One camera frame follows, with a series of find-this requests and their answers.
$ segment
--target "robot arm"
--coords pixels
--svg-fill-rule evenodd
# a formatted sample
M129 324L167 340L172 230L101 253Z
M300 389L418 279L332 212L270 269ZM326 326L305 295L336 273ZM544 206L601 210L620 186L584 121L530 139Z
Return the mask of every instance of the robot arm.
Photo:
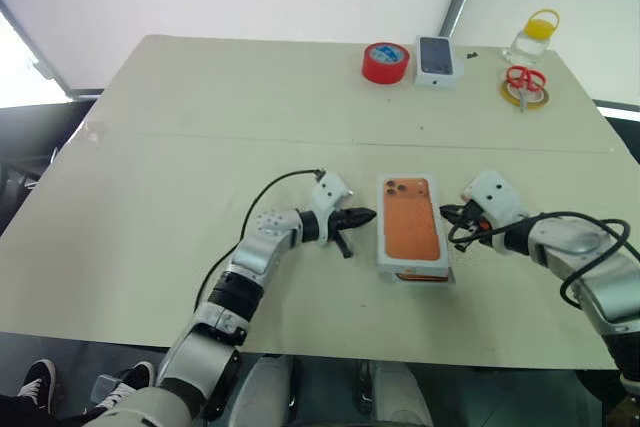
M449 240L456 248L464 252L478 240L502 254L517 252L547 267L563 281L563 298L580 308L602 336L625 390L640 396L640 268L615 249L619 245L612 235L583 214L529 217L515 190L496 172L478 176L462 198L466 205L441 209L454 224ZM455 238L460 228L472 235ZM603 255L609 250L610 255ZM569 287L577 303L563 292Z
M310 241L334 241L344 257L353 255L340 232L369 222L376 213L366 208L340 210L350 195L340 177L325 173L314 188L311 210L258 216L257 231L240 241L209 298L169 349L156 387L135 392L88 425L186 427L198 415L218 418L240 367L235 347L244 343L282 256Z

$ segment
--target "shoe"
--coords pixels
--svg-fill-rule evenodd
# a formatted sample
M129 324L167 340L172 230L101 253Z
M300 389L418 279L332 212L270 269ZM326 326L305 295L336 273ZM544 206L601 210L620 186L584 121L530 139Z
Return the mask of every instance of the shoe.
M51 413L51 399L56 387L56 367L47 359L38 360L27 372L18 397L33 400L36 408Z
M156 380L153 365L149 362L138 362L122 378L122 382L94 408L112 409L118 402L130 396L136 390L151 387Z

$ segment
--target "scissors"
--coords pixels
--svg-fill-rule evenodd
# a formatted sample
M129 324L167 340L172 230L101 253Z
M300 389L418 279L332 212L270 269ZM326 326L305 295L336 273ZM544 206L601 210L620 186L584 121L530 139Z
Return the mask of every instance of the scissors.
M527 108L527 95L540 92L547 83L542 72L528 69L522 65L514 65L507 69L507 83L520 94L520 112Z

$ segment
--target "white table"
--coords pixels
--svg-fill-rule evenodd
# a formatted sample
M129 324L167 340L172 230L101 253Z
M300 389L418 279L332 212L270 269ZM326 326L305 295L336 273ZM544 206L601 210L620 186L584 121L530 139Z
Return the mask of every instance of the white table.
M264 76L239 79L233 64L197 68L203 51L222 51L214 57L223 62L233 51L248 58L263 46L281 52ZM325 48L331 55L310 62L313 75L290 68ZM147 39L0 238L0 330L170 345L205 272L236 240L251 199L297 168L341 173L356 192L351 205L362 206L375 206L382 172L432 172L444 203L491 168L532 212L579 210L640 226L639 169L559 59L550 55L541 68L550 91L556 79L565 88L552 91L542 111L516 115L495 91L483 90L474 97L483 100L472 103L470 86L480 87L472 76L493 76L495 89L502 64L497 50L470 50L480 56L467 62L464 85L441 92L408 80L387 88L361 81L341 66L353 64L362 46ZM309 97L327 76L335 92ZM329 97L343 99L339 109ZM323 107L327 115L319 115ZM258 210L304 208L312 185L290 179ZM559 281L524 257L479 245L465 255L452 250L454 288L399 286L376 271L375 222L351 235L353 259L314 244L285 257L245 350L503 367L613 365L586 318L563 304ZM638 231L632 240L638 244Z

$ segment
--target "smartphone box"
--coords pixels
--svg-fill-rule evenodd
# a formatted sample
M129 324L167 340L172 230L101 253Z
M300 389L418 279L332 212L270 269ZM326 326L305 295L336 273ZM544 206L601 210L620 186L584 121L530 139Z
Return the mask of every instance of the smartphone box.
M464 64L456 59L448 37L416 38L416 85L454 87L462 76Z
M447 239L436 200L437 185L434 177L416 173L383 174L378 177L376 191L378 270L391 274L435 277L449 275L453 281L449 272ZM433 224L425 219L429 211Z

